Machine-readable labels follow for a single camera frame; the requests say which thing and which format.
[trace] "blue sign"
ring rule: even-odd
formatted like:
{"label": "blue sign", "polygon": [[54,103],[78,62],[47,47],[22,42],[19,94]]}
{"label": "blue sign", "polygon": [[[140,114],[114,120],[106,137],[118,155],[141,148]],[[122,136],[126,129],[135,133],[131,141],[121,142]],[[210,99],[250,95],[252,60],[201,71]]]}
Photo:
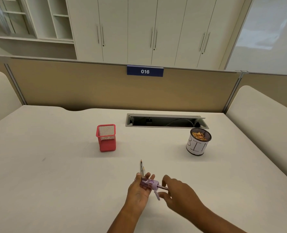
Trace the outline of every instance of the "blue sign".
{"label": "blue sign", "polygon": [[127,75],[163,77],[164,68],[149,66],[127,66]]}

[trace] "desk surface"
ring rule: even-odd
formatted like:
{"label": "desk surface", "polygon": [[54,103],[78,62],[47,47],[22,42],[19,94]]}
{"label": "desk surface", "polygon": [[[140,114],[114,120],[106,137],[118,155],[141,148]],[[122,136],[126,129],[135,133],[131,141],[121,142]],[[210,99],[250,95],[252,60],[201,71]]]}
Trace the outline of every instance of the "desk surface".
{"label": "desk surface", "polygon": [[[126,127],[127,113],[206,117],[202,156],[189,129]],[[117,149],[101,153],[99,124],[116,124]],[[189,184],[218,215],[249,232],[287,232],[287,177],[221,113],[25,105],[0,121],[0,233],[106,232],[139,171]],[[151,193],[136,232],[196,232]]]}

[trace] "cabinet door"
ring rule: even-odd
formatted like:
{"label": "cabinet door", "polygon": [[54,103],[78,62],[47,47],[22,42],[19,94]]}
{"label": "cabinet door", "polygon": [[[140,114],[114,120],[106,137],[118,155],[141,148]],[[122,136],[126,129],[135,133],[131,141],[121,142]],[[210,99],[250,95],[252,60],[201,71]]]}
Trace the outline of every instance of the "cabinet door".
{"label": "cabinet door", "polygon": [[188,0],[175,67],[196,68],[216,0]]}
{"label": "cabinet door", "polygon": [[175,65],[179,37],[187,0],[158,0],[152,65]]}
{"label": "cabinet door", "polygon": [[127,0],[98,0],[104,62],[127,64]]}
{"label": "cabinet door", "polygon": [[151,65],[157,0],[128,0],[128,64]]}
{"label": "cabinet door", "polygon": [[216,1],[197,68],[219,69],[244,1]]}
{"label": "cabinet door", "polygon": [[97,0],[66,0],[77,59],[103,62]]}

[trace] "red mesh pen cup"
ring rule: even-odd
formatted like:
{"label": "red mesh pen cup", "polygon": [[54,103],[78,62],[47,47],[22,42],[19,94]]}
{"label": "red mesh pen cup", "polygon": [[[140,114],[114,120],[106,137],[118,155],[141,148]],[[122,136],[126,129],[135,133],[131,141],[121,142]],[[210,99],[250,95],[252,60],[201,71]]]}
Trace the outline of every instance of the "red mesh pen cup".
{"label": "red mesh pen cup", "polygon": [[116,150],[116,126],[114,124],[98,125],[96,136],[101,152]]}

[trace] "cable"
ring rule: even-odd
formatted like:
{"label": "cable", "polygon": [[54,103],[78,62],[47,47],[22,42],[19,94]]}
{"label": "cable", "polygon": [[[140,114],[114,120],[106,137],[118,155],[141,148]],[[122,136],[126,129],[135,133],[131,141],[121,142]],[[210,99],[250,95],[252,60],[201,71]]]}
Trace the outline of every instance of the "cable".
{"label": "cable", "polygon": [[[171,123],[173,123],[173,122],[175,122],[175,121],[177,121],[177,120],[181,120],[181,119],[176,119],[176,120],[174,120],[174,121],[171,121],[169,124],[171,124]],[[188,119],[183,119],[183,120],[189,121],[189,122],[192,124],[192,127],[194,127],[193,123],[192,123],[190,120],[188,120]]]}

